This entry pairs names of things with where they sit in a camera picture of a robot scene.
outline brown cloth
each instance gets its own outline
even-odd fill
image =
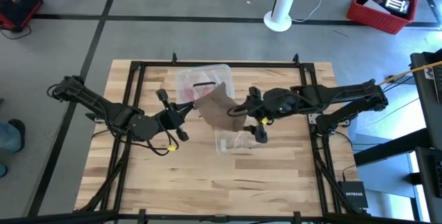
[[[226,84],[224,82],[209,94],[197,99],[194,103],[207,124],[210,124],[214,129],[242,131],[246,116],[230,117],[227,115],[227,111],[238,104],[227,96]]]

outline gray floor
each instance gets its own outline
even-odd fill
[[[346,20],[351,0],[324,0],[312,19]],[[438,7],[441,0],[435,0]],[[45,0],[40,13],[100,15],[106,0]],[[292,18],[302,19],[317,0],[295,0]],[[273,0],[115,0],[110,15],[180,17],[262,17]],[[420,0],[417,21],[435,22],[425,0]],[[23,216],[28,210],[39,177],[51,150],[66,104],[45,95],[63,75],[78,74],[88,52],[98,21],[32,20],[32,34],[10,41],[0,37],[0,120],[22,119],[28,128],[26,148],[18,154],[1,154],[10,168],[0,179],[0,218]],[[104,91],[113,59],[291,60],[331,61],[338,84],[355,84],[371,78],[407,70],[410,54],[441,47],[442,32],[435,28],[405,28],[397,35],[360,26],[295,25],[275,33],[263,24],[192,23],[161,21],[107,21],[91,64],[86,83]],[[358,133],[395,138],[400,110],[382,122],[363,128],[416,98],[416,89],[399,86],[387,94],[390,106],[381,113],[358,119]],[[404,110],[419,112],[419,103]],[[72,211],[86,163],[94,125],[77,107],[60,159],[50,182],[40,214]],[[404,120],[407,127],[423,123]],[[379,193],[371,192],[373,208],[381,206]],[[377,211],[382,216],[385,212]]]

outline clear plastic container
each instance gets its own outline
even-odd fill
[[[177,103],[194,101],[210,93],[221,83],[226,84],[227,95],[235,97],[230,67],[226,64],[199,66],[178,72]]]

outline white cable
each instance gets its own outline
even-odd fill
[[[302,23],[302,22],[305,22],[305,21],[309,20],[309,18],[311,17],[311,15],[312,15],[313,13],[315,13],[315,11],[319,8],[319,6],[320,6],[320,4],[321,4],[322,2],[323,2],[323,0],[319,0],[318,6],[316,6],[316,8],[314,8],[314,9],[312,10],[312,12],[310,12],[309,16],[308,16],[306,19],[304,19],[304,20],[295,20],[295,19],[292,19],[292,21],[295,21],[295,22],[297,22],[297,23]]]

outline black metal frame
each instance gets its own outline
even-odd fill
[[[142,62],[136,61],[132,62],[128,74],[128,79],[126,83],[126,88],[124,91],[123,104],[127,105],[129,101],[129,95],[131,94],[133,80],[135,79],[135,72],[139,70],[139,75],[137,79],[137,84],[135,88],[135,95],[133,100],[133,106],[137,107],[140,102],[140,96],[142,92],[142,83],[144,79],[145,70],[152,66],[177,66],[177,67],[187,67],[187,66],[204,66],[219,64],[218,62],[177,62],[175,53],[173,54],[173,59],[171,62]],[[226,63],[230,67],[249,67],[249,68],[298,68],[300,69],[300,78],[302,85],[307,85],[306,72],[310,74],[311,83],[317,84],[316,71],[313,63],[300,63],[298,55],[293,59],[292,63],[278,63],[278,62],[232,62]],[[317,223],[420,223],[415,221],[404,221],[396,220],[390,218],[378,218],[371,217],[368,214],[342,214],[341,204],[345,206],[348,202],[343,198],[338,197],[343,196],[341,190],[337,186],[334,168],[332,162],[332,155],[329,148],[329,138],[323,136],[322,143],[324,147],[324,157],[327,164],[325,166],[319,166],[319,164],[324,164],[322,158],[320,157],[320,152],[318,149],[317,139],[318,136],[315,134],[315,125],[309,124],[309,132],[311,139],[311,149],[313,153],[313,159],[315,163],[316,181],[318,183],[318,194],[320,198],[320,207],[323,216],[318,217],[301,217],[300,212],[294,212],[293,216],[227,216],[227,215],[161,215],[161,214],[146,214],[145,209],[141,209],[139,214],[120,214],[119,209],[122,201],[123,189],[124,189],[124,179],[126,177],[126,171],[128,167],[129,152],[131,149],[131,137],[128,138],[128,142],[124,145],[124,152],[120,158],[122,161],[122,168],[119,169],[119,180],[117,183],[117,190],[115,192],[115,201],[113,208],[107,210],[108,199],[111,189],[108,188],[105,194],[102,196],[101,205],[99,211],[94,211],[94,209],[88,209],[86,211],[75,211],[69,214],[56,214],[49,216],[34,216],[26,218],[13,218],[0,220],[0,224],[15,224],[15,223],[101,223],[104,221],[117,221],[120,219],[132,219],[138,220],[139,224],[146,224],[149,220],[174,220],[174,221],[212,221],[215,223],[227,223],[229,221],[288,221],[291,223],[302,223],[302,222],[317,222]],[[107,178],[111,178],[112,174],[115,173],[115,165],[117,164],[119,150],[119,137],[114,139],[113,149],[111,152],[111,157],[109,160],[109,168],[107,173]],[[332,198],[334,203],[335,212],[329,212],[327,206],[327,199],[325,195],[325,186],[323,181],[323,176],[326,177],[327,181],[330,183],[332,188]]]

